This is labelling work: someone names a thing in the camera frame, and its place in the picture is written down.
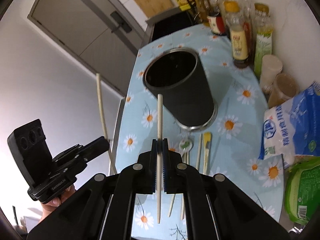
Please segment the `person's left hand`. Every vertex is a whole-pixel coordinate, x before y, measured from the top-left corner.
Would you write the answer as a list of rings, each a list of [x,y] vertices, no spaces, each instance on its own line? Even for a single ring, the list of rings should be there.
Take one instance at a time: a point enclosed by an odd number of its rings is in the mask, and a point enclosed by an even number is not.
[[[42,206],[42,217],[40,222],[55,211],[62,203],[64,203],[70,196],[76,192],[75,186],[72,184],[70,187],[65,189],[61,196],[56,197],[46,204],[41,203]]]

